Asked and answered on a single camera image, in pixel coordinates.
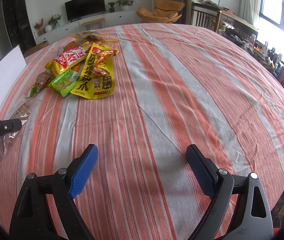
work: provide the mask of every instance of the wooden desk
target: wooden desk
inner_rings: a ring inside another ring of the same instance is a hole
[[[236,31],[239,32],[242,38],[248,39],[252,34],[258,36],[258,29],[247,21],[241,19],[240,17],[237,17],[236,15],[228,13],[227,11],[221,10],[214,6],[195,2],[192,3],[190,25],[192,25],[193,23],[194,12],[197,12],[197,18],[195,21],[196,26],[209,29],[211,19],[216,19],[213,31],[217,33],[220,20],[224,16],[226,18],[226,22],[231,24],[236,29]]]
[[[96,20],[93,20],[93,21],[85,22],[85,23],[82,23],[81,26],[86,26],[86,30],[89,31],[90,30],[90,24],[97,23],[98,27],[100,29],[102,29],[101,22],[105,22],[105,18],[100,18],[100,19],[96,19]]]

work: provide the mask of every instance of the tablecloth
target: tablecloth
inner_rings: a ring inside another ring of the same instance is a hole
[[[5,230],[26,175],[53,174],[90,143],[99,158],[75,203],[96,239],[187,239],[210,203],[186,162],[193,143],[232,174],[256,172],[272,208],[284,189],[284,89],[272,75],[204,28],[140,24],[98,31],[119,40],[111,43],[121,51],[113,57],[114,94],[63,98],[47,88],[36,96],[18,139],[0,157]],[[0,119],[71,40],[26,59]],[[226,221],[234,205],[233,197]],[[226,229],[227,222],[218,235]]]

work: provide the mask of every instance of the black tv screen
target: black tv screen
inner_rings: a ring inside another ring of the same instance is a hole
[[[68,21],[106,11],[104,0],[72,0],[65,3],[65,9]]]

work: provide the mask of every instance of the metal screw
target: metal screw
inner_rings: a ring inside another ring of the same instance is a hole
[[[60,175],[66,174],[66,168],[59,169],[58,174],[60,174]]]
[[[251,176],[252,179],[257,179],[258,178],[258,175],[256,173],[254,173],[254,172],[252,172],[250,174],[250,176]]]
[[[227,170],[226,169],[219,169],[219,173],[221,175],[226,175],[227,174]]]
[[[28,179],[33,179],[34,178],[34,173],[33,172],[31,172],[31,173],[29,173],[26,177],[28,178]]]

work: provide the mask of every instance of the black bookshelf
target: black bookshelf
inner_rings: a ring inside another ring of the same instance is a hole
[[[36,45],[26,11],[25,0],[2,0],[3,15],[12,47],[20,45],[24,54]]]

